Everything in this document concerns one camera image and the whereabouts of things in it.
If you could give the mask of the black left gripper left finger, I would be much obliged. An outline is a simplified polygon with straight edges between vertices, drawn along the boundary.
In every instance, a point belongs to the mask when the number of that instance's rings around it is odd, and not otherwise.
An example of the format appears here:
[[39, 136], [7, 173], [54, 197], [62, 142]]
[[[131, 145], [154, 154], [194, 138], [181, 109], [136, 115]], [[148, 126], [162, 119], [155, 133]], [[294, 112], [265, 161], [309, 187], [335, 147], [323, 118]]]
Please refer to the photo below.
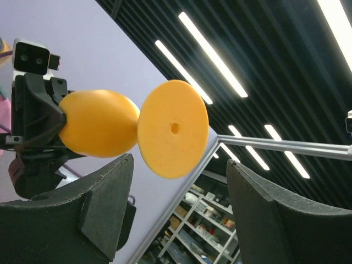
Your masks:
[[1, 203], [1, 263], [110, 263], [136, 214], [127, 153], [28, 201]]

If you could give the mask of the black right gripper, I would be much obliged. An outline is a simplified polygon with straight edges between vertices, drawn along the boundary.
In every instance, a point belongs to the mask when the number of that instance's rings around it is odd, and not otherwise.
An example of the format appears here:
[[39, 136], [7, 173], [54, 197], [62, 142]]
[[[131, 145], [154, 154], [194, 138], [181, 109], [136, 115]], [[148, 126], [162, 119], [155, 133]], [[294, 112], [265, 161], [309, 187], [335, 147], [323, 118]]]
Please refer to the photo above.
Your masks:
[[58, 107], [70, 94], [64, 79], [26, 73], [12, 82], [11, 131], [1, 134], [1, 149], [13, 150], [9, 175], [15, 192], [30, 199], [55, 189], [64, 179], [60, 167], [80, 157], [67, 147], [58, 133], [66, 116]]

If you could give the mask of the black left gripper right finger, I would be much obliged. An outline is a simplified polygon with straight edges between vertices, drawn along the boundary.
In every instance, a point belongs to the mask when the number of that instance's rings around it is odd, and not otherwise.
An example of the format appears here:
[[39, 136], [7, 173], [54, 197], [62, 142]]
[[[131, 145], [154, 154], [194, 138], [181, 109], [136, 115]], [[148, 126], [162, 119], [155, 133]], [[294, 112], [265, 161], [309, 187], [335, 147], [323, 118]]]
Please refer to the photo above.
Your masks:
[[227, 162], [243, 263], [351, 263], [351, 210], [287, 190]]

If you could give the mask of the yellow plastic wine glass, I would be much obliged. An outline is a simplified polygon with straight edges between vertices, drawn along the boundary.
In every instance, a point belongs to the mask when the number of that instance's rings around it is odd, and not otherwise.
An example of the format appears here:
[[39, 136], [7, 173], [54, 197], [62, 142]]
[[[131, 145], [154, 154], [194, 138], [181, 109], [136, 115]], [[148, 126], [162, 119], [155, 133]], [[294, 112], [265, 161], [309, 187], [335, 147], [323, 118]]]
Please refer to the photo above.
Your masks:
[[141, 107], [109, 90], [75, 91], [59, 103], [66, 117], [59, 137], [75, 153], [112, 158], [137, 146], [151, 171], [166, 179], [190, 173], [208, 140], [208, 114], [187, 82], [166, 81]]

